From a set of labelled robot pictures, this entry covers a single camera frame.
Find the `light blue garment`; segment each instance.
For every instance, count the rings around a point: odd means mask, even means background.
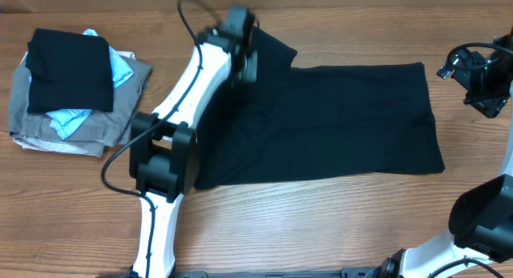
[[[87,29],[83,32],[85,35],[98,36],[95,30]],[[109,46],[109,55],[111,58],[112,82],[114,88],[121,86],[134,75],[134,71],[128,66],[121,56]],[[82,125],[83,121],[91,114],[90,109],[62,109],[46,113],[52,118],[50,127],[54,128],[59,137],[67,139]]]

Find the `black fabric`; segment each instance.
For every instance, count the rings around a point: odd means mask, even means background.
[[[257,81],[221,87],[197,128],[197,189],[445,169],[421,63],[290,68],[295,51],[252,42]]]
[[[112,69],[104,38],[37,29],[28,49],[32,81],[27,112],[112,111]]]

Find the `power cord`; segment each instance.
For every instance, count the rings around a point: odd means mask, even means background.
[[[513,50],[509,50],[503,46],[498,46],[498,45],[495,45],[493,43],[485,43],[485,42],[471,42],[471,43],[467,43],[467,44],[463,44],[461,46],[457,46],[455,47],[454,49],[452,49],[449,54],[447,55],[447,60],[446,60],[446,65],[452,69],[452,70],[455,70],[455,71],[476,71],[476,70],[481,70],[481,69],[484,69],[486,68],[487,66],[490,66],[496,62],[498,62],[500,60],[500,58],[496,58],[490,62],[487,62],[486,64],[484,65],[480,65],[480,66],[473,66],[473,67],[462,67],[462,66],[456,66],[454,64],[454,61],[452,61],[452,58],[456,56],[456,52],[458,50],[462,50],[462,49],[466,49],[466,48],[469,48],[469,47],[483,47],[483,48],[488,48],[488,49],[493,49],[493,50],[500,50],[506,54],[509,54],[511,56],[513,56]]]
[[[191,27],[187,23],[187,20],[184,17],[184,13],[183,13],[183,10],[182,10],[182,3],[183,2],[195,3],[196,5],[200,6],[201,8],[203,8],[204,10],[209,12],[210,15],[213,16],[214,19],[218,23],[222,22],[222,20],[220,19],[219,15],[217,14],[217,12],[215,12],[212,7],[210,7],[207,3],[203,2],[202,0],[178,0],[178,2],[177,2],[177,9],[178,9],[178,13],[180,14],[180,18],[182,19],[182,22],[184,23],[185,27],[187,28],[187,31],[191,35],[192,40],[194,41],[194,45],[198,49],[198,55],[199,55],[200,61],[199,61],[199,64],[198,64],[198,69],[196,71],[196,74],[194,75],[194,78],[192,79],[191,83],[189,84],[189,86],[185,90],[184,94],[176,102],[175,106],[169,111],[169,113],[167,113],[155,125],[149,127],[148,129],[143,131],[141,134],[137,135],[130,142],[128,142],[127,144],[122,146],[121,149],[119,149],[116,153],[114,153],[107,160],[107,162],[105,162],[105,164],[103,165],[103,168],[102,168],[102,172],[101,172],[102,182],[105,185],[105,187],[111,189],[112,191],[116,191],[118,193],[122,193],[122,194],[126,194],[126,195],[133,195],[135,197],[139,197],[141,199],[144,199],[150,205],[151,227],[150,227],[150,234],[149,234],[149,237],[148,237],[148,244],[147,244],[146,275],[144,276],[145,278],[149,278],[149,274],[150,274],[151,242],[153,241],[153,232],[155,231],[155,205],[153,204],[153,202],[148,197],[146,197],[145,195],[142,195],[141,193],[134,192],[134,191],[124,190],[124,189],[121,189],[121,188],[118,188],[118,187],[115,187],[115,186],[111,185],[110,183],[107,182],[106,174],[107,174],[107,169],[111,166],[112,162],[114,162],[114,160],[116,158],[118,158],[123,152],[125,152],[133,143],[137,142],[139,139],[141,139],[145,135],[150,135],[153,131],[155,131],[157,128],[161,127],[164,123],[166,123],[169,118],[171,118],[171,116],[178,110],[178,107],[184,101],[184,99],[187,96],[188,92],[192,89],[192,86],[194,85],[194,83],[198,79],[198,76],[200,75],[200,71],[201,71],[202,65],[203,65],[203,55],[201,53],[200,42],[198,41],[198,38],[196,37],[196,35],[194,34],[194,32],[192,31]]]
[[[472,259],[472,258],[463,258],[461,260],[456,260],[455,262],[452,262],[452,263],[449,263],[439,269],[437,269],[435,272],[431,273],[428,278],[435,278],[436,276],[442,274],[442,272],[445,272],[446,270],[449,270],[451,268],[454,268],[458,265],[461,265],[461,264],[465,264],[465,266],[468,267],[468,264],[469,263],[473,263],[473,264],[476,264],[478,266],[481,266],[482,268],[485,268],[488,272],[490,272],[491,274],[493,274],[495,277],[497,278],[504,278],[504,276],[500,275],[500,273],[498,273],[497,271],[495,271],[492,267],[486,265],[485,263],[479,261],[479,260],[476,260],[476,259]]]

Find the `folded gray garment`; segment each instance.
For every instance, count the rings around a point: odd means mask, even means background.
[[[40,151],[93,155],[101,157],[105,146],[125,144],[130,139],[130,122],[141,94],[146,90],[152,66],[122,57],[134,75],[114,90],[112,112],[92,111],[91,115],[68,139],[61,139],[50,128],[51,118],[44,114],[28,114],[30,71],[25,59],[13,75],[10,92],[9,132],[24,148]]]

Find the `wooden floor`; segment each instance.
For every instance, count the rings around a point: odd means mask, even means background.
[[[206,14],[189,16],[197,30],[210,22]],[[495,177],[511,107],[486,119],[463,105],[462,87],[435,72],[452,47],[506,34],[513,6],[259,10],[258,16],[262,29],[299,51],[294,66],[424,62],[446,170],[194,191],[180,210],[179,271],[378,265],[443,231],[458,196]],[[11,78],[36,27],[91,27],[115,49],[132,50],[154,65],[142,111],[151,111],[173,88],[192,41],[175,11],[0,15],[0,277],[125,272],[138,248],[140,205],[101,184],[106,158],[25,151],[9,138]],[[114,162],[108,179],[134,188],[127,155]],[[495,267],[513,276],[513,262]],[[473,269],[458,277],[478,276],[489,275]]]

